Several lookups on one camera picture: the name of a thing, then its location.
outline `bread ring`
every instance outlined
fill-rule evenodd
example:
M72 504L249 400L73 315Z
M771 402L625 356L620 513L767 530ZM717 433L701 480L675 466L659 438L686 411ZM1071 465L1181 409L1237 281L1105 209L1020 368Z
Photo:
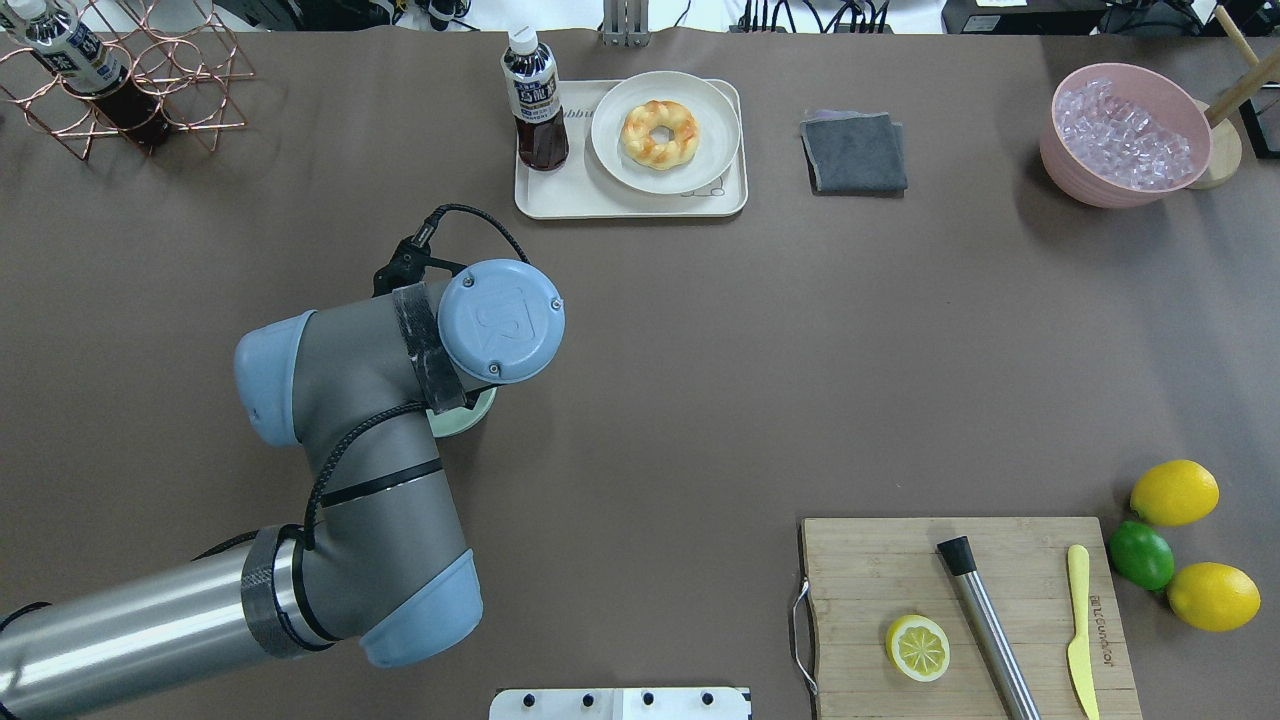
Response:
M658 142L650 136L659 127L671 131L668 142ZM622 146L627 156L655 170L669 170L692 160L698 140L694 114L673 100L650 100L639 105L627 113L622 123Z

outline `citrus fruit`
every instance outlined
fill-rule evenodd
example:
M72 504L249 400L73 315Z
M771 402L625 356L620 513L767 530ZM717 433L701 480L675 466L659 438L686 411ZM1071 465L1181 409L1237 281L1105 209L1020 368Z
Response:
M1120 523L1107 541L1107 555L1116 573L1148 591L1158 591L1174 577L1174 551L1142 523Z
M1197 562L1169 583L1169 606L1188 625L1225 633L1248 623L1258 612L1262 596L1242 570L1221 562Z
M937 623L923 615L902 615L888 626L884 650L908 678L932 683L951 665L951 644Z
M1190 460L1170 460L1147 470L1129 496L1129 507L1152 525L1194 523L1216 506L1217 482Z

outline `ice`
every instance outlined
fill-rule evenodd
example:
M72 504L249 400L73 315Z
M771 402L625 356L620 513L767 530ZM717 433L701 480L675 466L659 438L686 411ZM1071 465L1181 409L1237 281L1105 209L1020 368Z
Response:
M1190 174L1190 142L1144 108L1112 94L1108 78L1066 91L1053 106L1068 150L1094 173L1133 190L1169 190Z

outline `yellow knife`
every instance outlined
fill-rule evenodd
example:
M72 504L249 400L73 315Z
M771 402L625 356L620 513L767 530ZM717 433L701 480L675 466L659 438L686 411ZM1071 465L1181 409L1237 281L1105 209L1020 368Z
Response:
M1098 720L1093 664L1089 660L1089 551L1083 544L1066 548L1066 580L1071 585L1071 615L1075 616L1075 637L1066 646L1066 666L1071 670L1071 684L1084 714L1089 720Z

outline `cutting board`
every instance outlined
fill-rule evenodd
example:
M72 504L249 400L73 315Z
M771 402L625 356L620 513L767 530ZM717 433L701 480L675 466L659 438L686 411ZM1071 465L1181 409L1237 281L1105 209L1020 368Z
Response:
M1102 720L1142 717L1097 518L810 518L801 536L819 720L1009 717L937 553L959 536L1044 720L1085 717L1066 667L1066 548L1087 547L1098 710ZM951 643L951 667L932 683L899 673L884 652L888 625L909 612L932 618Z

